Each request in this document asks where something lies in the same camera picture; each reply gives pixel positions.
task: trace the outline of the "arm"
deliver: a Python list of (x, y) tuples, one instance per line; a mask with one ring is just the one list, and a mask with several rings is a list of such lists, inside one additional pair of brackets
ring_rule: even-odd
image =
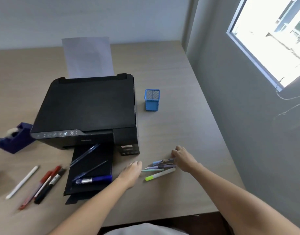
[(76, 210), (50, 235), (96, 235), (119, 198), (134, 186), (141, 168), (141, 162), (129, 164), (118, 178)]
[(185, 148), (177, 146), (172, 157), (199, 182), (236, 234), (300, 234), (300, 229), (275, 209), (206, 169)]

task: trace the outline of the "window frame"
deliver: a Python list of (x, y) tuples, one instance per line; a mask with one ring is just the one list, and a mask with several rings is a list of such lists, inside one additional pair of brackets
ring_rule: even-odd
[(238, 8), (228, 27), (228, 30), (226, 31), (226, 34), (234, 41), (234, 43), (250, 59), (250, 61), (259, 69), (259, 71), (269, 80), (269, 82), (272, 83), (276, 90), (282, 91), (285, 89), (285, 87), (282, 86), (282, 84), (261, 64), (261, 62), (246, 48), (246, 46), (232, 32), (240, 16), (240, 13), (242, 12), (242, 9), (246, 4), (246, 1), (247, 0), (240, 0)]

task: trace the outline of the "hand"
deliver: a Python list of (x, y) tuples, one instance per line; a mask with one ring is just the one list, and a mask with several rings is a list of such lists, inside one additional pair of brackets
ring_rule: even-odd
[(175, 164), (185, 172), (190, 172), (192, 167), (198, 162), (184, 147), (177, 146), (172, 150), (172, 158), (175, 158)]
[(141, 161), (129, 163), (129, 165), (124, 170), (122, 170), (117, 179), (126, 183), (127, 189), (132, 188), (141, 173), (141, 169), (143, 166), (142, 164), (143, 163)]

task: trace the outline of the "window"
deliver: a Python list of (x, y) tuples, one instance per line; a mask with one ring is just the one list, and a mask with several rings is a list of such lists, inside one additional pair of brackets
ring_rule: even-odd
[(300, 0), (242, 0), (227, 33), (278, 90), (300, 76)]

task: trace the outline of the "yellow highlighter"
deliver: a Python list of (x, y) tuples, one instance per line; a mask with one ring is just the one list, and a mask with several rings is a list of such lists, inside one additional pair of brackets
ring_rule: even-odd
[(159, 173), (157, 173), (157, 174), (154, 174), (154, 175), (151, 175), (151, 176), (147, 176), (147, 177), (145, 178), (145, 180), (146, 180), (146, 181), (149, 181), (149, 180), (158, 178), (158, 177), (160, 177), (160, 176), (169, 174), (169, 173), (171, 173), (171, 172), (173, 172), (173, 171), (175, 171), (175, 170), (176, 170), (175, 167), (173, 167), (173, 168), (168, 169), (168, 170), (166, 170), (166, 171), (162, 171), (162, 172), (159, 172)]

